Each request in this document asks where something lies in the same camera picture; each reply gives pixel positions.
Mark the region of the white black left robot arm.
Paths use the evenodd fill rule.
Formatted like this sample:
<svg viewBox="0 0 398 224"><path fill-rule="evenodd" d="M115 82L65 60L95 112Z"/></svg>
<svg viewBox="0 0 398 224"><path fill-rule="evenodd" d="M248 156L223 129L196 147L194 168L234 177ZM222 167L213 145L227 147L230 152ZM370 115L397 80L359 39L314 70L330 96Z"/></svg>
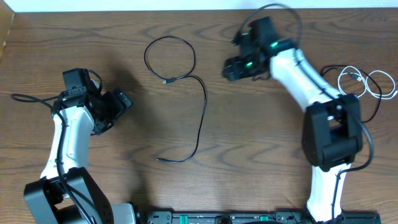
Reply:
<svg viewBox="0 0 398 224"><path fill-rule="evenodd" d="M94 72L63 72L65 91L50 107L55 132L47 164L24 189L36 223L136 223L130 203L112 204L88 172L90 138L114 126L131 100L120 88L102 92Z"/></svg>

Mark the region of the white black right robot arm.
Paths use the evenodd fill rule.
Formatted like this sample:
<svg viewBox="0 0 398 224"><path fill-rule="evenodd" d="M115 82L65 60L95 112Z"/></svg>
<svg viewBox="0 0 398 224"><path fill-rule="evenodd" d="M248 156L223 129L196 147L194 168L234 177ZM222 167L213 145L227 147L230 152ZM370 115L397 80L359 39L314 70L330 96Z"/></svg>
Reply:
<svg viewBox="0 0 398 224"><path fill-rule="evenodd" d="M278 36L270 17L239 28L232 43L239 55L225 61L225 78L233 82L267 73L303 111L302 149L312 166L306 209L315 223L339 220L345 172L363 148L358 99L326 82L295 42Z"/></svg>

